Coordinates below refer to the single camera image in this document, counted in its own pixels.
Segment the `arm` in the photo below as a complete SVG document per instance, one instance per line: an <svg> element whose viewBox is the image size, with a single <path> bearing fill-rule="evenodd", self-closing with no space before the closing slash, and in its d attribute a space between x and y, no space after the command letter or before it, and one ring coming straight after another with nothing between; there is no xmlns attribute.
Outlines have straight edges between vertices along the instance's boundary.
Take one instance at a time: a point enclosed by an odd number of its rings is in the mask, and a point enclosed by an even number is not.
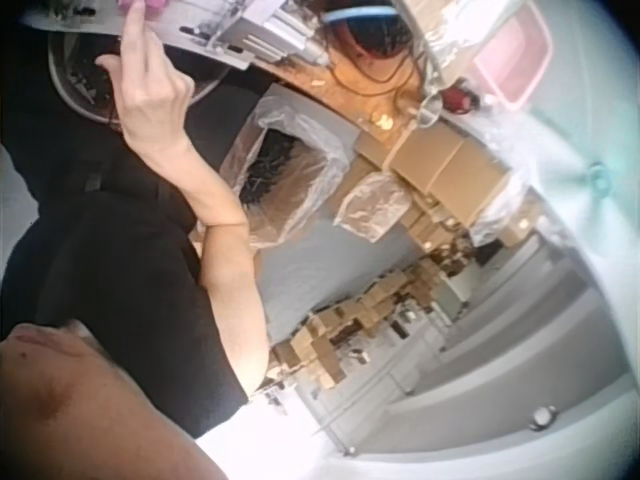
<svg viewBox="0 0 640 480"><path fill-rule="evenodd" d="M151 169L182 191L207 227L201 284L229 362L251 393L266 371L268 341L247 218L185 133L194 83L173 67L160 40L145 27L142 2L134 3L127 16L120 53L101 56L96 63L111 77L124 138Z"/></svg>

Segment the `metal equipment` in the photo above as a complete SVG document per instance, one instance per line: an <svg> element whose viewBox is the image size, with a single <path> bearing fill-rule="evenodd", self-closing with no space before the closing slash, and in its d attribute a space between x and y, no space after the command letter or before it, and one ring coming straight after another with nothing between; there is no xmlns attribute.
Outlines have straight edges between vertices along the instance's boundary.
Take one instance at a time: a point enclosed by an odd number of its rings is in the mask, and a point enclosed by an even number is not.
<svg viewBox="0 0 640 480"><path fill-rule="evenodd" d="M58 32L120 35L122 0L47 0L22 21ZM163 43L239 69L256 58L277 62L296 56L327 65L329 57L313 37L313 14L289 0L168 0L149 9L148 24Z"/></svg>

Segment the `red object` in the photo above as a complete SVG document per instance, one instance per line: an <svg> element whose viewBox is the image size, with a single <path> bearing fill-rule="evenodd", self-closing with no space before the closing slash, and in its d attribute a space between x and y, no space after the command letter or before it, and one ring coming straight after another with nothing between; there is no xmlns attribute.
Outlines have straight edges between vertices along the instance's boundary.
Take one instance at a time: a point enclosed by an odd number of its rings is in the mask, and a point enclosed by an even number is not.
<svg viewBox="0 0 640 480"><path fill-rule="evenodd" d="M447 112L464 115L480 106L480 98L464 87L454 85L440 92L442 104Z"/></svg>
<svg viewBox="0 0 640 480"><path fill-rule="evenodd" d="M509 110L520 109L553 56L551 33L538 9L523 6L484 46L465 76Z"/></svg>

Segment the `plastic bag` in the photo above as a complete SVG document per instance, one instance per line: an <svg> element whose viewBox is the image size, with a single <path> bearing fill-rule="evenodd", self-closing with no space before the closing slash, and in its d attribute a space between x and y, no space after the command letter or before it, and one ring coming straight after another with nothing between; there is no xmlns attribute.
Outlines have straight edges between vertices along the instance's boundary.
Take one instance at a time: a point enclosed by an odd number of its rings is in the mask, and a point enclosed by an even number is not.
<svg viewBox="0 0 640 480"><path fill-rule="evenodd" d="M395 174L371 173L345 197L333 223L374 243L400 220L412 201Z"/></svg>
<svg viewBox="0 0 640 480"><path fill-rule="evenodd" d="M336 190L349 170L342 142L320 123L298 112L286 99L263 97L225 159L220 175L240 194L268 129L300 140L272 188L258 204L246 208L251 245L279 245L300 231Z"/></svg>
<svg viewBox="0 0 640 480"><path fill-rule="evenodd" d="M466 47L481 44L512 5L523 0L452 0L441 10L439 25L425 34L431 54L446 68Z"/></svg>

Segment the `wire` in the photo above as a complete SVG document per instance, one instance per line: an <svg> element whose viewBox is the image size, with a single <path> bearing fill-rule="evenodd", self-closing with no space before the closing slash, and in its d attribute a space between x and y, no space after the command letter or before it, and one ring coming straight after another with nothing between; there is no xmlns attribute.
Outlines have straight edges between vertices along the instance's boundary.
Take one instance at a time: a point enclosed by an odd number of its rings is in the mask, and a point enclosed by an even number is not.
<svg viewBox="0 0 640 480"><path fill-rule="evenodd" d="M351 62L351 64L358 70L358 72L360 72L361 75L363 75L364 77L368 78L369 80L374 81L375 83L388 83L388 81L390 81L393 77L395 77L398 72L400 71L400 69L402 68L402 66L406 63L407 60L412 59L413 61L413 68L411 69L411 71L409 72L409 75L407 75L407 78L405 78L402 82L400 82L399 84L395 85L393 88L390 88L388 90L383 90L382 92L376 92L376 93L363 93L363 92L359 92L358 90L350 87L349 85L347 85L345 82L343 82L340 77L338 77L338 74L336 73L335 70L335 63L333 62L333 60L331 59L331 49L329 48L329 35L327 33L327 29L324 28L322 29L323 32L323 40L324 40L324 48L327 52L327 54L329 55L329 61L331 66L328 67L329 73L331 74L331 76L333 77L333 79L336 81L336 83L338 85L340 85L342 88L344 88L345 90L358 95L359 97L364 97L364 98L375 98L375 97L382 97L384 95L389 95L390 93L396 92L404 87L407 83L409 83L409 80L411 80L411 77L413 76L414 70L417 67L417 60L422 56L422 54L420 54L420 56L415 59L412 57L411 55L411 49L409 48L407 50L407 55L405 56L405 58L398 63L398 66L396 67L396 69L393 71L393 73L389 76L389 80L387 80L387 82L382 82L380 80L374 80L371 78L370 75L368 75L367 73L365 73L354 61L350 56L346 56L346 58L349 60L349 62Z"/></svg>
<svg viewBox="0 0 640 480"><path fill-rule="evenodd" d="M331 73L331 76L336 81L336 83L338 83L345 90L348 90L349 92L354 93L354 94L358 95L359 97L374 98L374 97L382 97L384 95L389 95L390 93L397 92L399 89L404 87L407 83L409 83L409 80L411 80L411 77L413 77L414 70L415 70L415 68L412 68L411 71L409 72L409 75L407 75L407 78L405 78L398 85L395 85L393 88L390 88L388 90L384 90L382 92L376 92L376 93L362 93L362 92L359 92L356 89L350 87L349 85L344 83L338 77L338 75L336 74L335 68L333 68L333 67L329 68L329 73Z"/></svg>
<svg viewBox="0 0 640 480"><path fill-rule="evenodd" d="M349 18L367 18L367 17L395 17L398 12L393 7L388 6L369 6L369 7L352 7L334 10L332 12L323 13L322 21L324 23L339 22Z"/></svg>

